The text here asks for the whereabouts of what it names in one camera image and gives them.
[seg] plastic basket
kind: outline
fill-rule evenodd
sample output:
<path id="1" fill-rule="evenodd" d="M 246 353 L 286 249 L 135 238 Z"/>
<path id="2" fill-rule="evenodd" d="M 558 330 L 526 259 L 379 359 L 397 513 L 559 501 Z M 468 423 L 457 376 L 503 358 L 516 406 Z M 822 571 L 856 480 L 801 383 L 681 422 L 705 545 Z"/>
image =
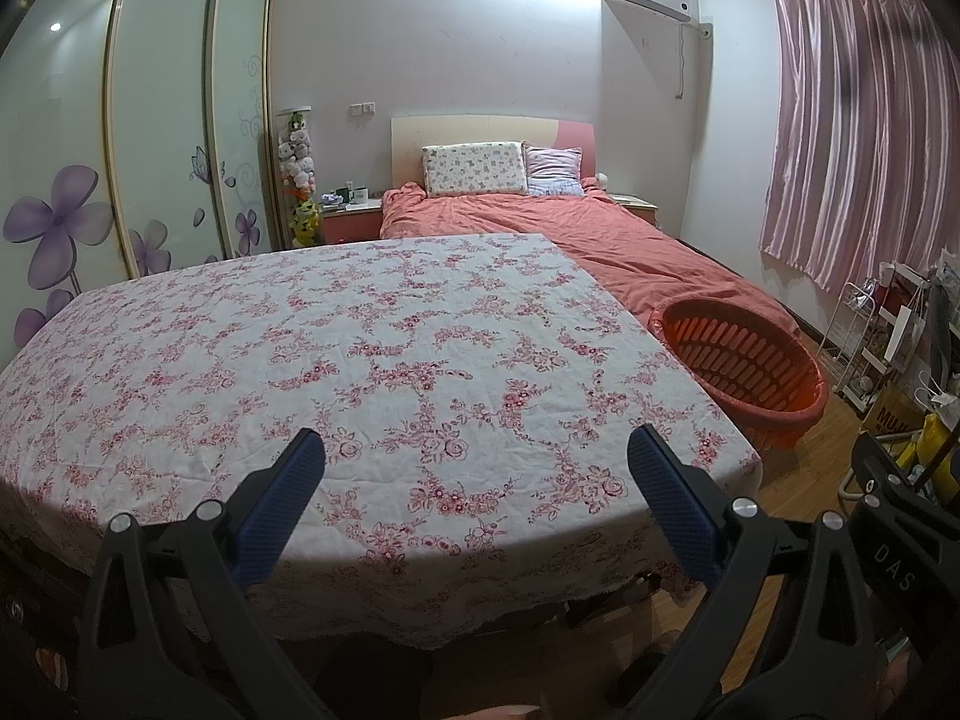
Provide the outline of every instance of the plastic basket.
<path id="1" fill-rule="evenodd" d="M 656 309 L 649 327 L 755 449 L 792 449 L 824 415 L 829 385 L 817 362 L 768 319 L 722 300 L 680 298 Z"/>

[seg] yellow plush toy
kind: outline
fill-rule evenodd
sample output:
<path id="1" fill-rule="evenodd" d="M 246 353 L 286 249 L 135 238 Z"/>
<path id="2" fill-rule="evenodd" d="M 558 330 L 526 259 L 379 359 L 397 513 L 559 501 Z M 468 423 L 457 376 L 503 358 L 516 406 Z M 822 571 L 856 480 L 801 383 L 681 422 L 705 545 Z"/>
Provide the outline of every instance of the yellow plush toy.
<path id="1" fill-rule="evenodd" d="M 290 220 L 290 227 L 294 231 L 296 241 L 302 247 L 317 245 L 316 233 L 320 226 L 320 210 L 317 204 L 310 200 L 302 200 L 296 204 L 294 218 Z"/>

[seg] wardrobe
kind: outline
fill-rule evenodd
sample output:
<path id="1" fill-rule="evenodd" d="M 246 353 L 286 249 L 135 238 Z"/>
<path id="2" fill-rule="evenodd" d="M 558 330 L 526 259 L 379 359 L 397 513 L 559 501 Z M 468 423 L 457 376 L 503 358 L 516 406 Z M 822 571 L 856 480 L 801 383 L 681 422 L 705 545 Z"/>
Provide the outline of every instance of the wardrobe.
<path id="1" fill-rule="evenodd" d="M 280 245 L 270 0 L 34 0 L 0 55 L 0 367 L 84 290 Z"/>

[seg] pillow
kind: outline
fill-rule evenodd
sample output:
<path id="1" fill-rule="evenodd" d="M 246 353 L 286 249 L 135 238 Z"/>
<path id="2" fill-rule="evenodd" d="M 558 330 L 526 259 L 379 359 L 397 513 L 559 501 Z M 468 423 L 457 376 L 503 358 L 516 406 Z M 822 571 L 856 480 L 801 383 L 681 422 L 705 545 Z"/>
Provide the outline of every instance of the pillow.
<path id="1" fill-rule="evenodd" d="M 530 196 L 544 196 L 545 194 L 573 194 L 583 197 L 583 186 L 572 178 L 528 178 L 527 194 Z"/>
<path id="2" fill-rule="evenodd" d="M 536 186 L 536 194 L 577 194 L 583 196 L 580 185 L 580 162 L 583 151 L 579 148 L 543 148 L 523 144 L 523 161 L 527 166 L 527 182 Z M 554 185 L 547 182 L 563 181 L 564 191 L 546 191 Z"/>
<path id="3" fill-rule="evenodd" d="M 450 194 L 527 194 L 519 142 L 424 146 L 428 197 Z"/>

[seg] bedsheet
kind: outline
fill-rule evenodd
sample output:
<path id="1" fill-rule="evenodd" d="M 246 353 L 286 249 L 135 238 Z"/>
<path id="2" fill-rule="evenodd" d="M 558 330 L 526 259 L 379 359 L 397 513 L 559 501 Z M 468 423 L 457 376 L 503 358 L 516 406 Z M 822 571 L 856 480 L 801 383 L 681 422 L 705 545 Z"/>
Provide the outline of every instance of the bedsheet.
<path id="1" fill-rule="evenodd" d="M 757 490 L 726 415 L 541 235 L 266 254 L 47 323 L 0 374 L 0 518 L 89 572 L 114 514 L 184 517 L 310 427 L 325 477 L 251 600 L 282 637 L 438 647 L 643 570 L 688 586 L 627 470 L 645 422 Z"/>
<path id="2" fill-rule="evenodd" d="M 470 194 L 431 197 L 416 184 L 383 199 L 381 238 L 458 233 L 542 233 L 586 269 L 644 326 L 651 312 L 685 295 L 730 300 L 789 333 L 793 317 L 763 290 L 613 202 L 584 180 L 586 197 Z"/>

